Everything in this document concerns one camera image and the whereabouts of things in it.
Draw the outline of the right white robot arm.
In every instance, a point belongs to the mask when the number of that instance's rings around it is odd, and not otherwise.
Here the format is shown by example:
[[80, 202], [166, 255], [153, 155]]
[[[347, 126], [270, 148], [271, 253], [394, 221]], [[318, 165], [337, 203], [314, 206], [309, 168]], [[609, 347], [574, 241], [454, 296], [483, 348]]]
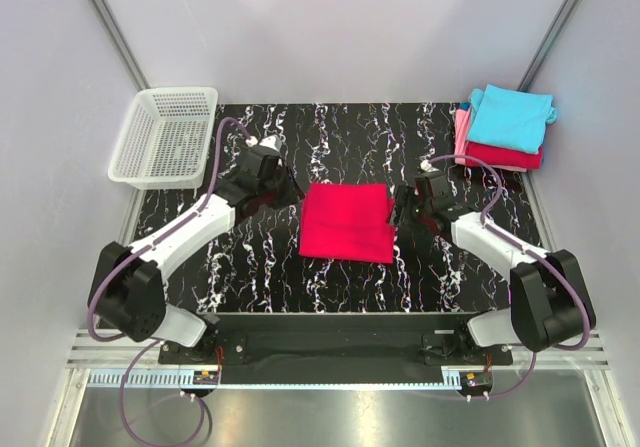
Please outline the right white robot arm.
[[499, 227], [487, 213], [457, 202], [445, 174], [423, 172], [393, 190], [392, 226], [423, 231], [474, 255], [508, 283], [508, 307], [471, 317], [454, 332], [454, 351], [476, 363], [490, 347], [520, 345], [533, 353], [579, 350], [596, 326], [581, 267], [568, 250], [547, 251]]

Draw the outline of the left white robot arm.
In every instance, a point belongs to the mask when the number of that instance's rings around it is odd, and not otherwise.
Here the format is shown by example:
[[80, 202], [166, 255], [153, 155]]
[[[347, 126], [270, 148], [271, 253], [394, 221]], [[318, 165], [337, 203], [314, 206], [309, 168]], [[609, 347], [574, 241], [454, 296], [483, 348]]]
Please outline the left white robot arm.
[[169, 304], [164, 284], [206, 244], [261, 208], [280, 209], [303, 199], [280, 150], [278, 137], [263, 139], [247, 148], [227, 175], [214, 179], [212, 192], [157, 232], [128, 246], [105, 246], [88, 298], [88, 316], [117, 329], [118, 338], [169, 342], [193, 362], [208, 361], [216, 349], [216, 318]]

